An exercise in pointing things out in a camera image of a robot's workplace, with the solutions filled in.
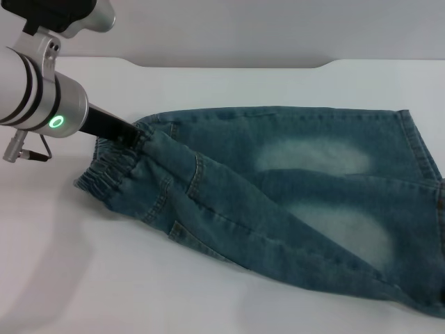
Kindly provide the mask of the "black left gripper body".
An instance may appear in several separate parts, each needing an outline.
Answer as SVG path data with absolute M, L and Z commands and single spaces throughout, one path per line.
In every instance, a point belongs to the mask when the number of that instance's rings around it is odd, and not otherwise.
M 86 119 L 79 131 L 98 138 L 118 142 L 118 135 L 121 129 L 131 126 L 134 125 L 90 104 Z

